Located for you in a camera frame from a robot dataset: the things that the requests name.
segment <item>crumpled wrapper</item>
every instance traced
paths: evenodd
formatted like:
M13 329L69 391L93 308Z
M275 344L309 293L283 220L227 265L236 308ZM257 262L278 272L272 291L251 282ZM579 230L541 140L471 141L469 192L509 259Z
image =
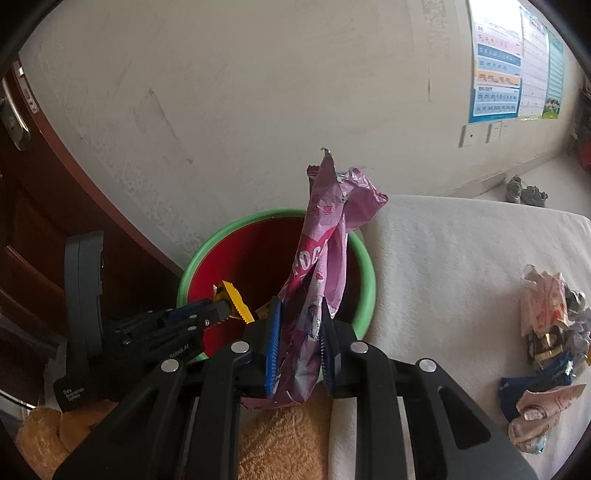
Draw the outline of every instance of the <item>crumpled wrapper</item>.
M525 390L515 408L527 420L547 419L569 408L583 394L586 384L556 387L545 392Z
M328 150L319 167L308 168L308 176L306 218L291 274L279 293L284 303L280 376L264 407L304 403L309 398L320 372L322 298L334 316L345 290L347 234L367 223L388 201L357 168L335 172Z
M547 333L552 325L567 329L569 320L564 296L562 274L539 274L533 265L527 265L521 292L521 336L532 330L538 336Z
M520 416L515 408L525 390L545 392L551 388L565 387L573 383L573 353L562 352L554 357L546 369L537 372L533 377L502 377L499 382L499 400L501 411L507 421Z
M519 417L509 424L509 440L524 453L544 450L548 433L560 421L560 414L583 394L586 384L556 387L545 392L526 390L515 406Z
M571 290L568 285L564 285L564 298L569 313L581 313L585 309L587 300L582 291Z
M566 346L573 353L574 374L580 375L587 367L589 345L591 344L591 309L571 315L573 324L566 334Z

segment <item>metal screw head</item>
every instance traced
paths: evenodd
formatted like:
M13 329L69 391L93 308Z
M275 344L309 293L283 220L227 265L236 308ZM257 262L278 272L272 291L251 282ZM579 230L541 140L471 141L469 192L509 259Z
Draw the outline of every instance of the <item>metal screw head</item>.
M355 353L367 353L369 350L368 344L365 342L353 342L350 348Z
M239 342L234 342L232 344L232 352L234 353L246 353L251 346L240 340Z
M424 372L434 372L437 369L437 364L430 358L423 358L418 366Z
M160 364L160 368L163 372L171 373L176 372L178 370L178 360L174 358L169 358Z

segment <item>yellow wrapper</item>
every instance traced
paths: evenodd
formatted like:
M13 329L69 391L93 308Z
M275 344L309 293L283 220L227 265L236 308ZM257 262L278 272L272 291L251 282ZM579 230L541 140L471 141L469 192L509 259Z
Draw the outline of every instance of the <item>yellow wrapper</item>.
M237 314L240 315L240 318L244 320L245 323L254 322L255 319L252 316L251 311L248 310L248 307L242 301L242 297L236 287L225 280L222 280L222 285L223 289L219 288L217 290L214 300L230 300L233 309L236 310Z

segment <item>door handle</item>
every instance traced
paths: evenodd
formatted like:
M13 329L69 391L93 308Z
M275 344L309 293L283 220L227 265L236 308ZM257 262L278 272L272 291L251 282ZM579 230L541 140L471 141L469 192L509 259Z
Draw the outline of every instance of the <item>door handle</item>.
M31 142L31 132L14 103L6 78L2 79L0 90L0 118L14 145L21 151L26 150Z

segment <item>white sheet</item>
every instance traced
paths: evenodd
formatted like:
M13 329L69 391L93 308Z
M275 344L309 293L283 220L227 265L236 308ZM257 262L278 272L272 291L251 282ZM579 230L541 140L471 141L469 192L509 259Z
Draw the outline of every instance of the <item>white sheet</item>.
M526 264L561 271L591 299L591 222L524 205L393 196L362 229L378 292L366 340L390 357L435 359L499 426L501 376L531 374L519 335L519 281ZM577 379L588 382L591 369ZM551 478L591 420L591 387L567 410L546 449L524 454ZM355 403L337 400L329 478L353 479Z

